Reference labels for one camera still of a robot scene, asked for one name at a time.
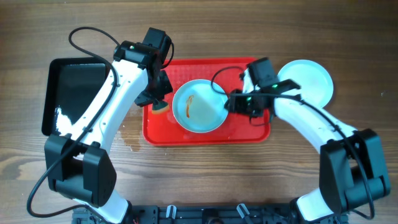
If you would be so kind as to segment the green and orange sponge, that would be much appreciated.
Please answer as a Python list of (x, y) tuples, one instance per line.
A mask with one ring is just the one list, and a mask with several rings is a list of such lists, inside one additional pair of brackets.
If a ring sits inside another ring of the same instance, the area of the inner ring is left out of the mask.
[(152, 114), (161, 114), (168, 111), (170, 108), (169, 104), (165, 101), (158, 101), (152, 104)]

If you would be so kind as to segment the light blue plate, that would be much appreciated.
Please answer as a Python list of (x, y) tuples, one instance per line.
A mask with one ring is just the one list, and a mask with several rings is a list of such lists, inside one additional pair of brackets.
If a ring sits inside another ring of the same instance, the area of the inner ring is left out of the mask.
[(294, 60), (284, 65), (277, 75), (280, 81), (291, 79), (301, 89), (285, 92), (285, 95), (298, 95), (313, 105), (324, 108), (332, 99), (334, 86), (328, 71), (311, 60)]
[(193, 133), (209, 133), (219, 128), (228, 116), (224, 108), (228, 97), (215, 82), (191, 80), (174, 94), (172, 113), (182, 128)]

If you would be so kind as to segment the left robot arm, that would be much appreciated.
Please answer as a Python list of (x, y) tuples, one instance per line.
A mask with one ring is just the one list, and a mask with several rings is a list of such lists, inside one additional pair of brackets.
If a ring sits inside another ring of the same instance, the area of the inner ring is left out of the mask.
[(142, 42), (117, 43), (113, 62), (93, 54), (110, 68), (107, 79), (86, 111), (65, 135), (50, 135), (45, 149), (47, 170), (27, 201), (30, 215), (34, 194), (43, 181), (49, 189), (78, 202), (106, 223), (134, 223), (131, 203), (115, 190), (117, 174), (109, 158), (113, 139), (132, 104), (152, 105), (154, 113), (169, 109), (164, 98), (172, 92), (165, 68), (174, 43), (163, 30), (149, 28)]

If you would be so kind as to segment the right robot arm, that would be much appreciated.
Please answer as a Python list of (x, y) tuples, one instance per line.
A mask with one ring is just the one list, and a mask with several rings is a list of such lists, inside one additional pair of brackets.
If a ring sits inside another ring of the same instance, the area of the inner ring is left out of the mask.
[(325, 106), (334, 86), (328, 71), (311, 60), (294, 60), (279, 72), (268, 58), (249, 63), (240, 76), (242, 89), (228, 94), (225, 108), (231, 113), (258, 118), (268, 111), (289, 123), (318, 152), (318, 187), (292, 201), (289, 222), (316, 223), (359, 213), (391, 192), (380, 137), (338, 120)]

